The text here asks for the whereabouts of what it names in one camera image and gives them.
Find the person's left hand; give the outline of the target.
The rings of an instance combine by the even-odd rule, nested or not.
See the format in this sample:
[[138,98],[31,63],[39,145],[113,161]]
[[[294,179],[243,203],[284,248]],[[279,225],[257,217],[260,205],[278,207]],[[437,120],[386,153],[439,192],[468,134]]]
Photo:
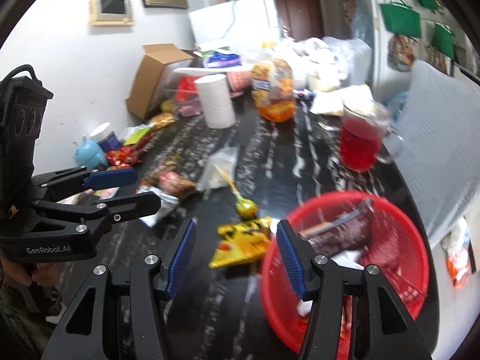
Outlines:
[[52,287],[59,282],[60,273],[56,263],[38,263],[32,273],[17,262],[9,261],[1,254],[1,284],[17,283],[30,286],[36,283],[42,287]]

